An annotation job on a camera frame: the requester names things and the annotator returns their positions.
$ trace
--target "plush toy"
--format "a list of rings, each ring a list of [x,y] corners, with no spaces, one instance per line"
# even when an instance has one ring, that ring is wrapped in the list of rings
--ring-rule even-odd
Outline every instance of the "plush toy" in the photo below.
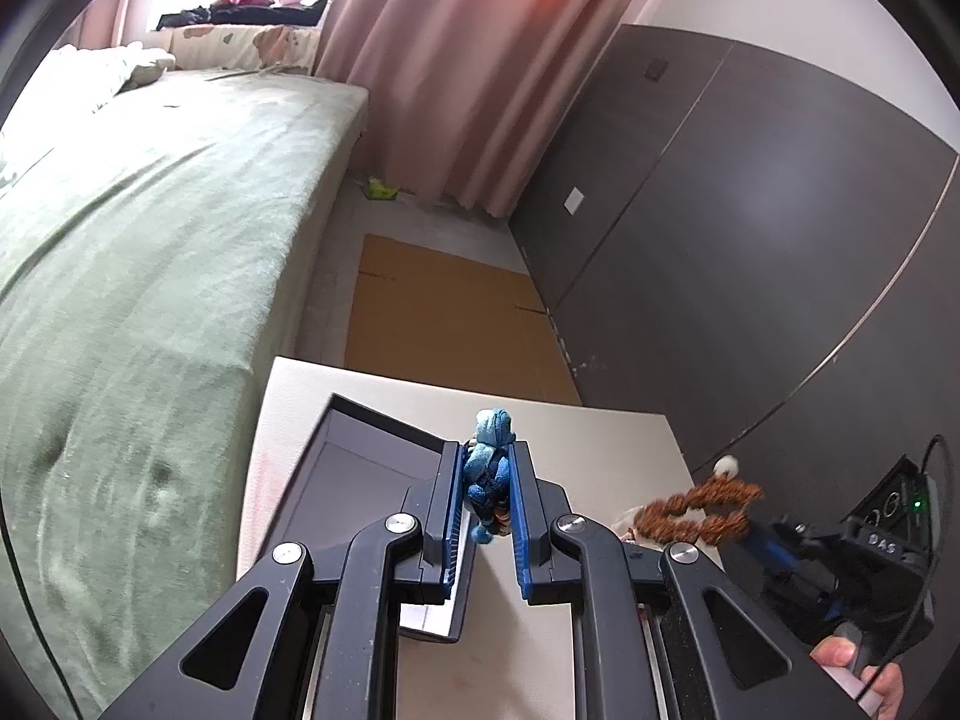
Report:
[[[750,530],[747,519],[747,505],[761,498],[763,491],[758,485],[752,485],[736,479],[738,463],[731,455],[721,458],[713,467],[713,475],[702,485],[688,493],[677,493],[664,500],[656,500],[646,506],[630,509],[613,526],[623,541],[641,543],[649,539],[658,544],[671,541],[694,543],[702,538],[704,543],[717,546],[725,539],[738,541]],[[736,509],[729,514],[709,514],[703,520],[677,519],[690,509],[704,509],[713,506],[733,506]],[[624,520],[629,517],[629,525],[624,529]]]

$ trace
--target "curtain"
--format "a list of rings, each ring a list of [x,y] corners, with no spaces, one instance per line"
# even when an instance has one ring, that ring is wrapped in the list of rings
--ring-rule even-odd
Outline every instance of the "curtain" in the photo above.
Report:
[[[56,43],[70,43],[78,49],[106,49],[121,46],[131,0],[94,0],[86,6]]]
[[[630,0],[333,0],[316,74],[370,90],[353,166],[511,213]]]
[[[78,49],[107,49],[143,40],[156,23],[153,5],[154,0],[94,0],[61,35],[56,47],[69,43]]]

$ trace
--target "human hand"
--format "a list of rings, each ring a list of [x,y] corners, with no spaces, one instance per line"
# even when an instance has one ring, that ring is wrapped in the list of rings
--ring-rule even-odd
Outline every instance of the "human hand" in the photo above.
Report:
[[[855,654],[853,642],[841,637],[827,637],[813,648],[810,658],[822,666],[846,667]],[[861,682],[867,683],[876,670],[875,666],[867,666],[860,675]],[[904,672],[901,668],[897,664],[888,664],[870,690],[883,699],[877,720],[896,720],[899,705],[904,699]]]

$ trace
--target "gray floor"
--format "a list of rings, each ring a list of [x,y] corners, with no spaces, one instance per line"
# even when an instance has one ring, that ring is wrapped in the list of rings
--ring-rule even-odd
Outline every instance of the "gray floor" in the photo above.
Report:
[[[527,272],[505,220],[453,204],[425,205],[409,194],[392,201],[368,200],[357,181],[347,176],[320,241],[296,337],[299,359],[343,367],[353,290],[367,233]]]

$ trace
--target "cardboard sheet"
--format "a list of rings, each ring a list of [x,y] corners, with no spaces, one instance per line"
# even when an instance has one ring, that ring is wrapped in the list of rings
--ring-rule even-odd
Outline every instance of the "cardboard sheet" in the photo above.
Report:
[[[368,235],[346,367],[394,379],[580,405],[524,274]]]

